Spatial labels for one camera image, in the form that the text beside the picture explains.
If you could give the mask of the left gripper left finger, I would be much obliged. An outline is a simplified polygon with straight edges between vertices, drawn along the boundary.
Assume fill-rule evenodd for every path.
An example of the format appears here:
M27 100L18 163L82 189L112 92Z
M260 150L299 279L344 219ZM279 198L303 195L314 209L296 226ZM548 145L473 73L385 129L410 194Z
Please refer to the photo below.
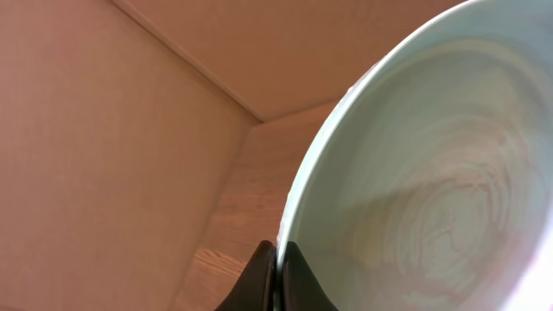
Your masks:
M272 310L276 252L270 241L261 241L230 293L215 311Z

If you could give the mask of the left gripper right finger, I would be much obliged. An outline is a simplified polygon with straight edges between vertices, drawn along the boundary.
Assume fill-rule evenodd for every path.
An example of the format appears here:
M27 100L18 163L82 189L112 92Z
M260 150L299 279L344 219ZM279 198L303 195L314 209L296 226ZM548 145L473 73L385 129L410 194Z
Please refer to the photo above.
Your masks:
M295 242L286 247L280 293L285 311L338 311Z

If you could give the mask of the light blue plate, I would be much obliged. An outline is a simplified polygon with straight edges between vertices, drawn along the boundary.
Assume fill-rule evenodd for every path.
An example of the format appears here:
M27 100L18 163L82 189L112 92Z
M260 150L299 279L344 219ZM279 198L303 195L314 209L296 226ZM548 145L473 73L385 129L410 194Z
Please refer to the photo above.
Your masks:
M552 307L552 1L466 1L334 107L289 190L292 246L340 310Z

